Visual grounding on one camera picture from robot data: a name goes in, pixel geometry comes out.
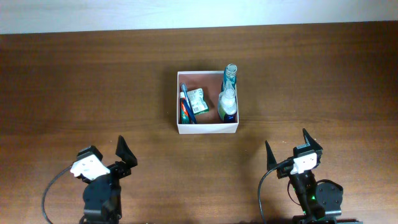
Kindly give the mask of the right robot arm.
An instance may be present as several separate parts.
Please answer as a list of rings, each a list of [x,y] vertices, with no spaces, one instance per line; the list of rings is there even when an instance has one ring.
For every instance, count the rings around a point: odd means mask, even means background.
[[[293,156],[277,162],[269,143],[266,141],[267,172],[262,176],[257,199],[262,221],[266,219],[261,203],[261,187],[271,172],[277,172],[277,178],[289,178],[288,187],[293,187],[298,199],[296,202],[303,211],[302,215],[292,217],[292,222],[306,223],[360,223],[357,219],[338,219],[342,214],[343,187],[329,179],[316,180],[312,172],[321,163],[323,148],[303,129],[305,143],[293,148]]]

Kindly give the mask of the Colgate toothpaste tube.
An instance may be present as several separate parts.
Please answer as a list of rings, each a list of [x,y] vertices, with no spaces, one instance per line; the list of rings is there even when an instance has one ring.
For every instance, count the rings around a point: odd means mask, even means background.
[[[180,119],[182,124],[190,124],[190,117],[187,112],[187,109],[183,103],[183,100],[185,99],[185,94],[184,92],[180,92]]]

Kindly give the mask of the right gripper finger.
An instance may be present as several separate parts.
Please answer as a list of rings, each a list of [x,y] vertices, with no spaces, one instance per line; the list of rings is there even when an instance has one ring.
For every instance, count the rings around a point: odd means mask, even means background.
[[[277,161],[268,141],[265,141],[265,146],[267,152],[267,170],[272,170],[277,165]]]
[[[311,146],[314,149],[322,149],[321,145],[319,145],[319,143],[317,143],[316,140],[309,135],[305,128],[303,128],[302,131],[306,145]]]

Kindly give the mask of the clear spray bottle dark liquid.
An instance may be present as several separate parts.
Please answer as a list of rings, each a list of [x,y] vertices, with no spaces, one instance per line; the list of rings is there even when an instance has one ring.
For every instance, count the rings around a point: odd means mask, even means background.
[[[236,90],[230,80],[226,81],[224,90],[219,94],[218,98],[218,114],[222,122],[233,123],[238,112],[236,102]]]

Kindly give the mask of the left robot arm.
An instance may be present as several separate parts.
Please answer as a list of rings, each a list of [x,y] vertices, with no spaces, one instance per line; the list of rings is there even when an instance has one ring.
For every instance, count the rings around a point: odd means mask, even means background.
[[[70,172],[87,184],[82,196],[85,206],[80,223],[119,223],[122,218],[120,180],[131,175],[137,158],[122,136],[118,136],[116,155],[121,160],[105,166],[103,155],[95,146],[77,154]]]

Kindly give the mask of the blue toothbrush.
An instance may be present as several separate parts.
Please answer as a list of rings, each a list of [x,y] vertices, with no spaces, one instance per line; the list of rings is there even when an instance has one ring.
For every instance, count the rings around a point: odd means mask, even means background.
[[[180,83],[180,87],[185,96],[185,98],[183,99],[183,104],[184,104],[186,110],[190,113],[190,112],[192,112],[192,108],[191,108],[191,104],[190,104],[189,97],[187,94],[187,86],[185,83]]]

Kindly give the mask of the green white soap packet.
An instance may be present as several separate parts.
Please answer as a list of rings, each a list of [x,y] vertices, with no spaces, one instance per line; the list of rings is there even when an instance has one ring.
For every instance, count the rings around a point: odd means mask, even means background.
[[[209,107],[205,101],[205,94],[202,88],[188,91],[187,95],[194,115],[209,112]]]

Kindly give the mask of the blue Listerine mouthwash bottle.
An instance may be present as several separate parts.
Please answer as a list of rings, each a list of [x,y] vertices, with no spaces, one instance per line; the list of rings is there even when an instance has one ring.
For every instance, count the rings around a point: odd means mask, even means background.
[[[228,64],[225,69],[224,69],[224,74],[223,74],[223,84],[221,86],[221,91],[224,91],[226,87],[226,82],[229,80],[233,86],[233,88],[236,88],[236,73],[238,71],[238,68],[235,64],[230,63]]]

